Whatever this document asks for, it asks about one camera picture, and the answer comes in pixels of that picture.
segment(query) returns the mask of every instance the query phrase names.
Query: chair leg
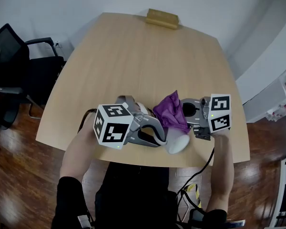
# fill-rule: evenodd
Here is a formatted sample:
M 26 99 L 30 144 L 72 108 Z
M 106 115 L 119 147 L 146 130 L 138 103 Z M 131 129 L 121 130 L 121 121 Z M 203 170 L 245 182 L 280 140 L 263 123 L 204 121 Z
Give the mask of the chair leg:
M 32 116 L 32 114 L 31 114 L 32 107 L 33 107 L 33 104 L 30 104 L 30 108 L 29 108 L 29 117 L 30 117 L 30 118 L 32 118 L 32 119 L 41 120 L 41 117 Z

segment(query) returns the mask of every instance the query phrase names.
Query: black shirt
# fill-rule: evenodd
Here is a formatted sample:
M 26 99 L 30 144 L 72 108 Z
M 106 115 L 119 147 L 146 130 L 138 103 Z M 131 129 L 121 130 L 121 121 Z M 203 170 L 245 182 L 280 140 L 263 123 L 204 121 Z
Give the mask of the black shirt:
M 111 184 L 110 191 L 102 186 L 96 194 L 96 229 L 178 228 L 174 223 L 176 211 L 170 206 L 170 197 L 175 199 L 175 193 L 148 189 L 141 192 L 135 187 L 119 189 L 118 186 L 118 183 Z M 89 217 L 82 184 L 73 177 L 62 177 L 57 186 L 57 206 L 51 228 L 81 229 L 78 216 L 82 215 Z M 206 228 L 225 221 L 224 210 L 210 211 L 203 218 Z

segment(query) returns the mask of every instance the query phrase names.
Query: yellow object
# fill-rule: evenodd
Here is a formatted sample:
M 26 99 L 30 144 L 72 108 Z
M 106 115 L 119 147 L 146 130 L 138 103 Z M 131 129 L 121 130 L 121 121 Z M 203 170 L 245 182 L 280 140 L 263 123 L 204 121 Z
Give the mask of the yellow object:
M 146 23 L 176 30 L 178 28 L 179 19 L 175 14 L 149 9 L 146 16 Z
M 186 188 L 186 192 L 189 193 L 190 191 L 192 191 L 192 189 L 196 186 L 195 183 L 189 185 L 187 188 Z
M 199 199 L 199 189 L 198 189 L 198 187 L 197 187 L 197 190 L 196 190 L 196 199 Z

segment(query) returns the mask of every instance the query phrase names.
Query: white cube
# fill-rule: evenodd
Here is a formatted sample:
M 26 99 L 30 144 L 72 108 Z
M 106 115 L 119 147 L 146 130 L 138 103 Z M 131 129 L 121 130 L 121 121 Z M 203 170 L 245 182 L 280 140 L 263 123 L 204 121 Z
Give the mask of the white cube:
M 121 149 L 133 122 L 133 115 L 123 104 L 100 104 L 94 120 L 94 132 L 100 145 Z
M 232 108 L 230 94 L 211 94 L 208 122 L 210 133 L 232 126 Z

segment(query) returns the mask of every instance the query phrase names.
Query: wooden table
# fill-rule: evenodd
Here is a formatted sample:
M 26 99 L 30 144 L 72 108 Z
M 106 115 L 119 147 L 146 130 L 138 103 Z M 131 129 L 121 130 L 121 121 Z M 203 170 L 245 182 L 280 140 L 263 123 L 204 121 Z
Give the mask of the wooden table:
M 250 159 L 242 103 L 217 39 L 118 13 L 103 13 L 72 53 L 52 90 L 36 140 L 66 150 L 88 109 L 112 104 L 119 95 L 132 95 L 153 108 L 175 90 L 180 99 L 231 94 L 233 160 Z M 197 139 L 193 132 L 190 136 L 189 145 L 176 155 L 162 147 L 128 143 L 122 150 L 98 146 L 94 157 L 156 167 L 203 166 L 214 140 Z

